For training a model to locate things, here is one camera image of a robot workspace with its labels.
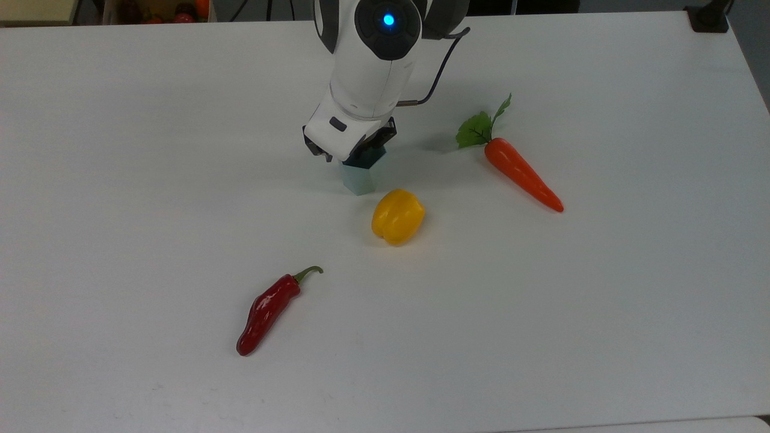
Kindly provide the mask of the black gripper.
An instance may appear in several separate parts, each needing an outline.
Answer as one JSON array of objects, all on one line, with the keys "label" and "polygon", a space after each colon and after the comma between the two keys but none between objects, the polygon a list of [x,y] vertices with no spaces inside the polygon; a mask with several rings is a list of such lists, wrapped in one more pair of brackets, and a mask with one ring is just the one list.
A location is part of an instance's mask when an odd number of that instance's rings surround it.
[{"label": "black gripper", "polygon": [[397,134],[392,116],[384,123],[341,121],[333,116],[328,126],[312,123],[311,127],[302,128],[304,143],[311,153],[350,167],[373,167],[387,153],[385,144]]}]

